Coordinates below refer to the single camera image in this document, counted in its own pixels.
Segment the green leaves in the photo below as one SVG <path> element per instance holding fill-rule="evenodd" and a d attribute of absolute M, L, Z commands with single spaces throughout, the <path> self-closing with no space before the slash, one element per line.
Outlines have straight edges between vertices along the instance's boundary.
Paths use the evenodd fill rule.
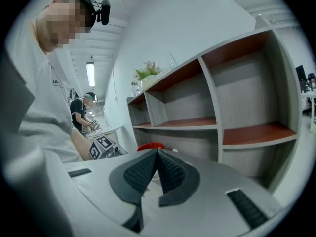
<path fill-rule="evenodd" d="M 147 68 L 147 71 L 146 71 L 146 72 L 142 72 L 142 71 L 140 71 L 140 70 L 138 70 L 138 69 L 135 69 L 136 72 L 137 72 L 137 74 L 139 75 L 139 80 L 140 80 L 140 81 L 141 81 L 142 79 L 144 79 L 145 77 L 147 77 L 147 76 L 151 76 L 151 75 L 152 75 L 152 76 L 155 76 L 155 75 L 159 74 L 159 71 L 158 71 L 158 72 L 155 71 L 155 69 L 156 69 L 155 63 L 153 63 L 152 67 L 149 67 L 149 66 L 147 65 L 146 68 Z"/>
<path fill-rule="evenodd" d="M 140 70 L 138 69 L 135 69 L 137 74 L 139 75 L 139 80 L 141 81 L 142 79 L 144 79 L 145 77 L 149 76 L 148 72 L 141 72 Z"/>
<path fill-rule="evenodd" d="M 155 63 L 153 63 L 152 67 L 149 67 L 147 65 L 147 71 L 148 71 L 149 75 L 154 75 L 155 76 L 155 75 L 158 74 L 158 72 L 155 71 L 155 68 L 156 68 Z"/>

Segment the wooden shelf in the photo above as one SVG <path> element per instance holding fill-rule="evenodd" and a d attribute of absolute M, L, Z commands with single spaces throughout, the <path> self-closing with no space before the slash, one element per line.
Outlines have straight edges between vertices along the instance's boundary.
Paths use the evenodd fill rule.
<path fill-rule="evenodd" d="M 252 54 L 263 48 L 271 31 L 264 31 L 237 39 L 203 55 L 209 69 L 228 61 Z"/>
<path fill-rule="evenodd" d="M 297 139 L 297 134 L 279 122 L 227 129 L 223 149 L 247 149 L 275 145 Z"/>
<path fill-rule="evenodd" d="M 145 94 L 142 92 L 138 96 L 134 97 L 131 101 L 127 104 L 137 104 L 145 100 Z"/>
<path fill-rule="evenodd" d="M 218 136 L 215 130 L 133 129 L 138 147 L 159 142 L 165 149 L 201 159 L 218 160 Z"/>
<path fill-rule="evenodd" d="M 196 59 L 177 70 L 171 71 L 146 91 L 164 91 L 173 85 L 176 85 L 200 73 L 202 73 L 202 68 Z"/>
<path fill-rule="evenodd" d="M 136 126 L 133 126 L 134 128 L 150 128 L 152 127 L 152 124 L 150 123 L 143 123 L 143 124 L 139 124 L 139 125 L 136 125 Z"/>
<path fill-rule="evenodd" d="M 191 118 L 183 120 L 168 121 L 158 126 L 151 126 L 149 123 L 134 126 L 138 129 L 155 129 L 155 130 L 213 130 L 217 129 L 216 119 L 209 118 Z"/>

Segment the ceiling light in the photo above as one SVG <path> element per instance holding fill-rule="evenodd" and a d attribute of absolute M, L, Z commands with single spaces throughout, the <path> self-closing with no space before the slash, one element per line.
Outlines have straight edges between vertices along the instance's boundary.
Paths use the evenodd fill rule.
<path fill-rule="evenodd" d="M 86 67 L 87 67 L 89 85 L 95 86 L 95 83 L 94 83 L 94 62 L 87 62 Z"/>

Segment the ceiling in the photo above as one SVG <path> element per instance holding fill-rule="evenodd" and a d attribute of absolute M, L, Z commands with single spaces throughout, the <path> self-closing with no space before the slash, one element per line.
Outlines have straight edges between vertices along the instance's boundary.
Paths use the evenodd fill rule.
<path fill-rule="evenodd" d="M 63 50 L 69 57 L 69 67 L 74 69 L 79 87 L 83 93 L 93 91 L 104 100 L 107 86 L 106 76 L 112 69 L 112 55 L 133 11 L 141 0 L 109 0 L 111 4 L 108 25 L 96 22 L 88 34 L 81 35 L 68 49 Z M 86 62 L 94 61 L 95 87 L 90 87 Z"/>
<path fill-rule="evenodd" d="M 297 28 L 299 23 L 283 0 L 233 0 L 254 18 L 265 17 L 278 29 Z"/>

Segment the black vent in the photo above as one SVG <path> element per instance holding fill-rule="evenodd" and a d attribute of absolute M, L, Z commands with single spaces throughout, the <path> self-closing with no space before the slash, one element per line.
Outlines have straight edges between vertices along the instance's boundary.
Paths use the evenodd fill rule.
<path fill-rule="evenodd" d="M 75 170 L 75 171 L 70 171 L 68 172 L 68 175 L 72 178 L 72 177 L 76 177 L 76 176 L 82 176 L 88 173 L 91 173 L 92 171 L 88 168 L 83 168 L 83 169 L 79 169 L 79 170 Z"/>
<path fill-rule="evenodd" d="M 156 154 L 151 154 L 124 172 L 125 181 L 141 195 L 155 174 Z"/>
<path fill-rule="evenodd" d="M 158 154 L 157 169 L 164 194 L 182 184 L 186 177 L 184 169 L 163 154 Z"/>
<path fill-rule="evenodd" d="M 268 220 L 268 218 L 241 190 L 228 192 L 227 196 L 231 199 L 252 229 L 262 225 Z"/>

